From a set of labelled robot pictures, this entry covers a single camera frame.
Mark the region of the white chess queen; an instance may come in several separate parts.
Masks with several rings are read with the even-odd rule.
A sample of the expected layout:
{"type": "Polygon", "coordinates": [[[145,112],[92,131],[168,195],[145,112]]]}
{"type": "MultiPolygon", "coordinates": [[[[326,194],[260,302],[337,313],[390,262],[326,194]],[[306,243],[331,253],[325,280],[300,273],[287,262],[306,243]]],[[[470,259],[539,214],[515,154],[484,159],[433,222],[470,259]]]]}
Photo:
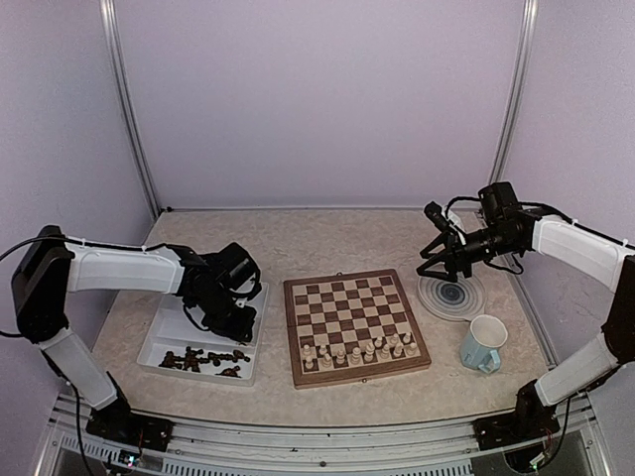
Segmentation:
{"type": "Polygon", "coordinates": [[[363,359],[365,362],[372,362],[375,354],[375,345],[373,342],[369,342],[364,351],[363,359]]]}

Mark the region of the white chess king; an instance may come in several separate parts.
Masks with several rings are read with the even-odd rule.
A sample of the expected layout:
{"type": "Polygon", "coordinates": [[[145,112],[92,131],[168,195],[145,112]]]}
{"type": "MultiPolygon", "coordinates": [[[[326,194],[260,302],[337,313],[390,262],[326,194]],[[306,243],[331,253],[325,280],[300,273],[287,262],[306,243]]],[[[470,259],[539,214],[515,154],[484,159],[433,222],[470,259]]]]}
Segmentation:
{"type": "Polygon", "coordinates": [[[351,366],[359,366],[361,364],[361,349],[359,347],[354,347],[352,349],[351,355],[350,355],[350,365],[351,366]]]}

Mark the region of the white chess corner rook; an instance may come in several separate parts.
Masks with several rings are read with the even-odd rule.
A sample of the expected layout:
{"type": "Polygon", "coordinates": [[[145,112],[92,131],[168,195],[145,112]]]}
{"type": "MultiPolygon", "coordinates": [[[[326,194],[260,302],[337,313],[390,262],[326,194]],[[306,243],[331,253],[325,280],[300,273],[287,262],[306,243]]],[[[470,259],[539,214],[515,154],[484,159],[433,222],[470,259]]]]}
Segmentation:
{"type": "Polygon", "coordinates": [[[415,356],[417,351],[418,351],[418,346],[417,346],[416,342],[411,342],[406,347],[406,353],[407,353],[408,356],[415,356]]]}

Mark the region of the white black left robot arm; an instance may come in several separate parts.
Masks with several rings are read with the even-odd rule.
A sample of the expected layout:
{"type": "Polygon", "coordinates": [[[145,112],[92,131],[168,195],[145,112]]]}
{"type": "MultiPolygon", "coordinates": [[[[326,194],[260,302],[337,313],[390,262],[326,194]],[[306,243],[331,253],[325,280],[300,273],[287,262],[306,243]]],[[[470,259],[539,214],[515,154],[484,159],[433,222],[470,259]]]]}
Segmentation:
{"type": "Polygon", "coordinates": [[[94,242],[48,224],[12,248],[25,253],[13,272],[11,292],[22,338],[99,414],[120,441],[132,439],[139,421],[119,384],[99,364],[68,313],[81,294],[140,292],[179,298],[186,311],[202,312],[203,330],[247,342],[261,293],[261,269],[236,242],[199,253],[173,243],[128,246],[94,242]]]}

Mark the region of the white plastic divided tray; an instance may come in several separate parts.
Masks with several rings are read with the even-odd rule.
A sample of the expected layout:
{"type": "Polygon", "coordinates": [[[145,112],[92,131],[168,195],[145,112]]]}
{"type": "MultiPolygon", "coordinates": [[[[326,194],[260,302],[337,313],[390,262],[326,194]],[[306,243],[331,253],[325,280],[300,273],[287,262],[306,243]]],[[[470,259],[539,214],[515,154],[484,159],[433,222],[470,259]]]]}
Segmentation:
{"type": "Polygon", "coordinates": [[[147,372],[214,384],[251,387],[254,384],[255,369],[259,360],[268,294],[269,285],[264,283],[259,295],[251,300],[242,299],[239,301],[241,304],[256,309],[253,338],[248,343],[238,343],[227,337],[195,328],[187,319],[183,310],[183,301],[179,297],[172,295],[163,297],[138,355],[137,363],[147,372]],[[215,353],[231,353],[234,349],[238,349],[249,356],[251,362],[239,362],[241,366],[240,378],[216,376],[216,373],[221,369],[231,366],[231,363],[228,362],[222,363],[218,370],[210,364],[202,365],[200,373],[158,367],[167,351],[173,351],[176,355],[183,356],[187,346],[215,353]]]}

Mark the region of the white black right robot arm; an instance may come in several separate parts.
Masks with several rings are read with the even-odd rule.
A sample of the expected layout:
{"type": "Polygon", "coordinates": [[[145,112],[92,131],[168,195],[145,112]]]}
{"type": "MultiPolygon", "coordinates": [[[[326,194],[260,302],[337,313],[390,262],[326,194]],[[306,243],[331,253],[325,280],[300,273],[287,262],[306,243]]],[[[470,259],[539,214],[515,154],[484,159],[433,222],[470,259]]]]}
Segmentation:
{"type": "Polygon", "coordinates": [[[634,360],[634,246],[579,223],[555,207],[521,201],[508,181],[492,183],[474,197],[484,227],[465,232],[449,217],[450,206],[429,202],[424,213],[438,236],[420,253],[417,273],[455,283],[469,278],[475,263],[490,266],[494,258],[519,260],[533,252],[577,271],[591,291],[573,291],[549,280],[549,286],[571,299],[551,308],[560,317],[587,316],[588,341],[566,355],[540,378],[519,389],[510,413],[479,418],[474,430],[480,447],[498,447],[561,430],[558,404],[578,393],[601,387],[621,367],[634,360]]]}

